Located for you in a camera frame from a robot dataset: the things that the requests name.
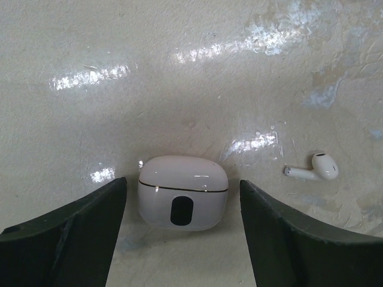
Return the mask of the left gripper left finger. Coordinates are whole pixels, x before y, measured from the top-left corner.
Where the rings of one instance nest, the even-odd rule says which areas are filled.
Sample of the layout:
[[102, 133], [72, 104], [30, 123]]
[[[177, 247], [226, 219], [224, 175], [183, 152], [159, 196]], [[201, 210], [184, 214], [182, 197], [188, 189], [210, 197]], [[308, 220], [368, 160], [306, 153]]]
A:
[[105, 286], [126, 178], [1, 232], [1, 286]]

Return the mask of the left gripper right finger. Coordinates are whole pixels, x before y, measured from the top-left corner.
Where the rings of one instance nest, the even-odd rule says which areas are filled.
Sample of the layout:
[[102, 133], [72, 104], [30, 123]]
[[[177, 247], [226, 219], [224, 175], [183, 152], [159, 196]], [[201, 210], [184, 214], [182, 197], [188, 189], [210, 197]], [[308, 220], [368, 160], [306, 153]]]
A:
[[382, 286], [382, 238], [312, 218], [240, 181], [257, 286]]

